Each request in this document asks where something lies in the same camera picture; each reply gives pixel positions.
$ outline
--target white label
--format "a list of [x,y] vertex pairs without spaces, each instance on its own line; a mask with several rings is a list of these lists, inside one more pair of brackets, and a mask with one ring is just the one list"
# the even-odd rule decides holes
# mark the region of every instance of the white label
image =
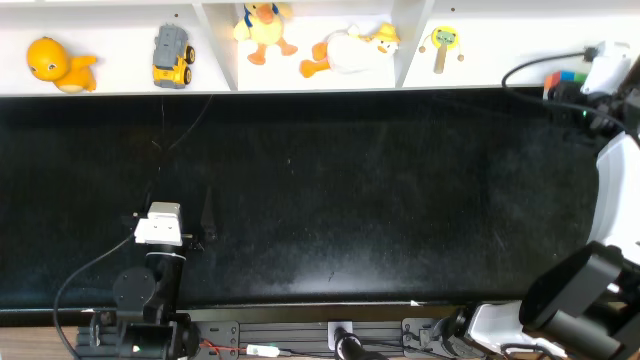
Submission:
[[278,357],[280,349],[275,346],[247,345],[247,355]]

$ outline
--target wooden handle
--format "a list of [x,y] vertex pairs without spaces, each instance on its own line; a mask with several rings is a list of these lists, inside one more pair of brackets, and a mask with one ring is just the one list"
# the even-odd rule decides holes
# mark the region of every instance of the wooden handle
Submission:
[[444,61],[447,58],[447,45],[442,44],[438,48],[438,55],[436,55],[436,67],[433,72],[436,74],[442,74],[444,71]]

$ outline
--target orange beak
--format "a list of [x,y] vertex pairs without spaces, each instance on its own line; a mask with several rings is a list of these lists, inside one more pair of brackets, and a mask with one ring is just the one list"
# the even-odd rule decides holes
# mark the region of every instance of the orange beak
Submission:
[[267,25],[271,24],[273,22],[273,10],[271,4],[264,4],[260,6],[256,15],[263,23]]

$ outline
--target yellow hat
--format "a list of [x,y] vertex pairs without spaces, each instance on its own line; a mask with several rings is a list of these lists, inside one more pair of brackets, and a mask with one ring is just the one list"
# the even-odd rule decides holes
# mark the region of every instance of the yellow hat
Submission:
[[395,26],[389,23],[382,24],[382,26],[380,26],[380,30],[373,34],[372,38],[388,42],[400,42],[400,38],[396,35]]

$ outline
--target rubik's cube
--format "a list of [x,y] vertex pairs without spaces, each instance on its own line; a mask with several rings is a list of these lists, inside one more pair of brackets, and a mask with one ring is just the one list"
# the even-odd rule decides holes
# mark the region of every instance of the rubik's cube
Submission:
[[587,74],[575,73],[572,71],[558,71],[555,72],[544,80],[544,93],[542,98],[549,100],[549,90],[553,89],[560,81],[573,81],[583,84],[587,79]]

